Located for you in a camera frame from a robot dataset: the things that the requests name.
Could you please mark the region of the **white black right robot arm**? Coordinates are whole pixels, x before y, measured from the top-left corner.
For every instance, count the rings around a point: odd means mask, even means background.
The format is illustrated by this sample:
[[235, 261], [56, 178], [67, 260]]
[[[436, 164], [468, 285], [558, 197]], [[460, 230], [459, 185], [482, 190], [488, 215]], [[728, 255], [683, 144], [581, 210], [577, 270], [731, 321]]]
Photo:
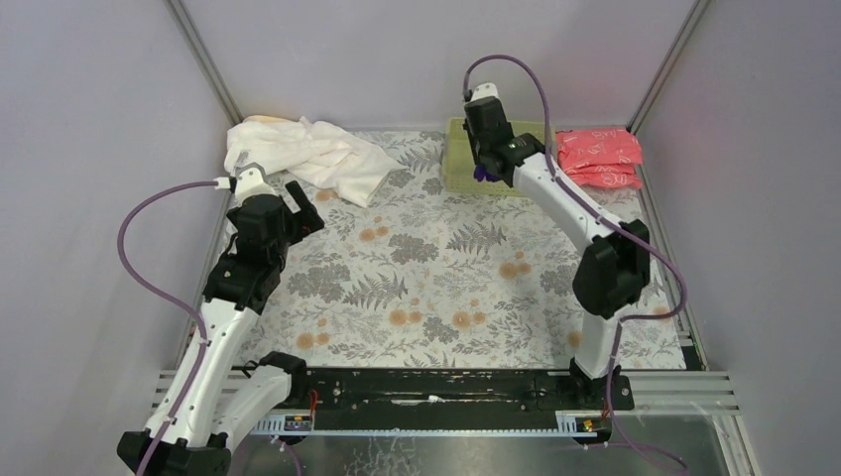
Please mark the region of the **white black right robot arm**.
[[590, 380], [605, 378], [618, 321], [651, 280], [648, 227], [620, 221], [587, 196], [558, 169], [549, 140], [515, 134], [497, 93], [467, 91], [464, 112], [475, 179], [502, 182], [531, 199], [578, 252], [572, 289], [584, 310], [583, 339], [570, 368]]

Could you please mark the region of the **purple microfibre towel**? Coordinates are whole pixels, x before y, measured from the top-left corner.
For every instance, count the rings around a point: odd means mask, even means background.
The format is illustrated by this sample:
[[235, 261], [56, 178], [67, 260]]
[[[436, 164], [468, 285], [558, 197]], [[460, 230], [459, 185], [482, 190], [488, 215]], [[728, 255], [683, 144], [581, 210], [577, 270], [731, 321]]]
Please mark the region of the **purple microfibre towel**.
[[487, 171], [487, 169], [486, 169], [484, 166], [482, 166], [482, 165], [477, 165], [477, 166], [475, 167], [474, 172], [473, 172], [473, 177], [474, 177], [474, 178], [475, 178], [478, 182], [489, 182], [489, 183], [494, 183], [494, 182], [499, 182], [499, 181], [501, 181], [501, 179], [500, 179], [499, 177], [496, 177], [496, 176], [494, 176], [494, 175], [490, 174], [490, 173]]

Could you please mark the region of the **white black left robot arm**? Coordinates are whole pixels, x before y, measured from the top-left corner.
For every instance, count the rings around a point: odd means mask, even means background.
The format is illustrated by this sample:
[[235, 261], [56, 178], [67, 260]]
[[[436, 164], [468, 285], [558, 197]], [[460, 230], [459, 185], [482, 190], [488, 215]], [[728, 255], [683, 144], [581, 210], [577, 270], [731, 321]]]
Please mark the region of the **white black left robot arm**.
[[[227, 219], [236, 231], [207, 276], [202, 303], [194, 307], [151, 284], [133, 268], [125, 249], [131, 221], [155, 201], [181, 190], [227, 189], [239, 205]], [[298, 205], [291, 211], [274, 189], [252, 189], [243, 179], [194, 181], [158, 192], [123, 219], [117, 237], [119, 259], [129, 275], [153, 294], [188, 313], [196, 335], [185, 353], [188, 363], [176, 376], [158, 409], [138, 431], [126, 431], [117, 454], [135, 475], [225, 475], [232, 455], [248, 432], [280, 404], [317, 405], [303, 359], [278, 351], [262, 357], [246, 385], [221, 406], [221, 387], [246, 332], [262, 315], [278, 287], [291, 246], [324, 227], [300, 184], [285, 188]]]

